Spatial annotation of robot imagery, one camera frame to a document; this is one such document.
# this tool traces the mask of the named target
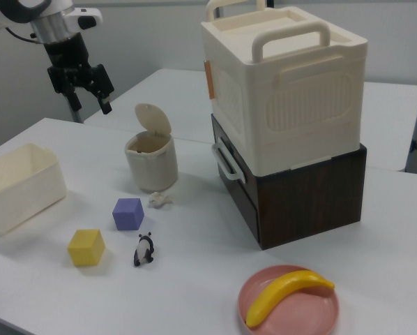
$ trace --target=toy banana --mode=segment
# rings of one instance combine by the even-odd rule
[[[293,271],[278,277],[253,301],[245,317],[246,325],[249,328],[256,327],[287,295],[302,288],[314,286],[326,286],[333,289],[334,283],[308,270]]]

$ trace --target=dark wooden box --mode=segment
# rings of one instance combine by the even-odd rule
[[[229,180],[218,166],[221,179],[262,249],[361,219],[367,157],[363,145],[329,161],[256,177],[213,115],[212,124],[215,139],[224,142],[245,183]]]

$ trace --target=cream plastic storage box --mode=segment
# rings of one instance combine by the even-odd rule
[[[26,144],[0,156],[0,233],[5,233],[66,195],[56,156]]]
[[[295,7],[202,22],[213,115],[257,177],[359,149],[367,41]]]

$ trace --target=cream plastic bin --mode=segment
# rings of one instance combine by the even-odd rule
[[[135,112],[146,131],[125,145],[132,177],[146,192],[163,191],[178,179],[178,164],[172,127],[167,115],[157,106],[140,103]]]
[[[56,156],[26,144],[0,156],[0,233],[5,233],[66,195]]]
[[[213,115],[257,177],[359,149],[367,41],[301,9],[214,19],[202,35]]]

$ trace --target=drawer handle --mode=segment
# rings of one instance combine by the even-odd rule
[[[245,177],[243,171],[241,171],[241,168],[235,161],[235,158],[230,154],[224,142],[222,142],[221,139],[218,139],[218,141],[219,142],[216,142],[211,146],[211,151],[213,152],[213,155],[215,156],[216,161],[218,162],[218,165],[220,166],[221,170],[224,172],[226,178],[230,180],[240,179],[245,184]],[[230,173],[229,168],[227,167],[224,158],[221,156],[220,151],[234,169],[234,173]]]

